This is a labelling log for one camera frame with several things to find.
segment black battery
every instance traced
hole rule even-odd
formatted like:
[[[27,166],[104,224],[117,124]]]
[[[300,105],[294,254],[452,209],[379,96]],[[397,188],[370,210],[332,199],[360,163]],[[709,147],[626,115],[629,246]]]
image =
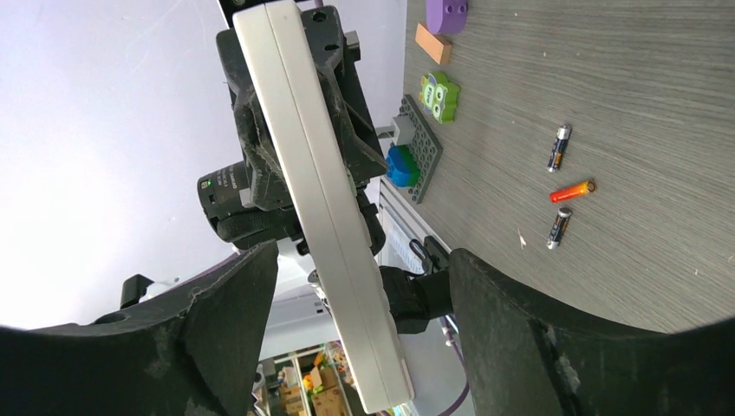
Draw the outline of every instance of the black battery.
[[[564,232],[567,230],[567,225],[569,225],[569,219],[571,218],[571,216],[571,209],[559,209],[559,212],[556,214],[554,226],[551,227],[549,238],[546,239],[546,247],[549,247],[549,250],[554,250],[556,247],[559,246],[559,243],[562,242],[562,237],[564,237]]]
[[[556,130],[556,142],[554,147],[551,148],[551,157],[549,158],[549,164],[546,166],[549,172],[556,172],[559,170],[559,166],[562,164],[562,158],[564,152],[567,150],[569,144],[569,135],[572,133],[572,127],[565,124]]]

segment orange block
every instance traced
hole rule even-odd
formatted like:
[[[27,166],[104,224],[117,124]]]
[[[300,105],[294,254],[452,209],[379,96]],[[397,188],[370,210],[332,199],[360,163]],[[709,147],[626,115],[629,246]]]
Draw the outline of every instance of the orange block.
[[[452,44],[442,35],[434,35],[429,32],[425,23],[419,23],[419,27],[416,28],[416,43],[439,65],[449,63],[449,55],[452,54]]]

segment cardboard box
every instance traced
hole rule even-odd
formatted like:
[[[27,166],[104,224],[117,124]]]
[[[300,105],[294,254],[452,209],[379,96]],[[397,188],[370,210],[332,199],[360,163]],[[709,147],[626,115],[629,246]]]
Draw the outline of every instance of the cardboard box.
[[[348,416],[339,387],[332,387],[311,397],[316,416]]]
[[[321,370],[314,367],[310,375],[311,382],[314,383],[314,389],[324,386],[324,390],[327,390],[337,385],[337,375],[332,367],[325,367]]]
[[[301,400],[286,405],[286,413],[288,414],[299,414],[301,412],[304,412]]]
[[[280,386],[278,392],[281,394],[281,406],[283,410],[289,415],[292,413],[297,415],[303,410],[303,403],[301,400],[301,390],[299,387],[286,387]]]

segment orange battery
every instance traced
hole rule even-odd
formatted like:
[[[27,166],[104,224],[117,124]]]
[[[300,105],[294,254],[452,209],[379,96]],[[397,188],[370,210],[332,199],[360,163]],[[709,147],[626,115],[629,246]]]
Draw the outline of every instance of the orange battery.
[[[569,188],[560,189],[549,194],[549,199],[553,203],[566,201],[567,199],[582,197],[588,193],[597,190],[594,180],[585,180],[581,184],[570,186]]]

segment green block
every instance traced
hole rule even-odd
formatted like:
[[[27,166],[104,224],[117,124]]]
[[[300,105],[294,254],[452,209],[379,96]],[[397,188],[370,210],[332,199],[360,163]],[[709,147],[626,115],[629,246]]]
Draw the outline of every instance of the green block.
[[[457,112],[459,90],[459,85],[449,81],[443,72],[432,72],[421,77],[419,101],[424,105],[424,112],[439,124],[451,123]]]

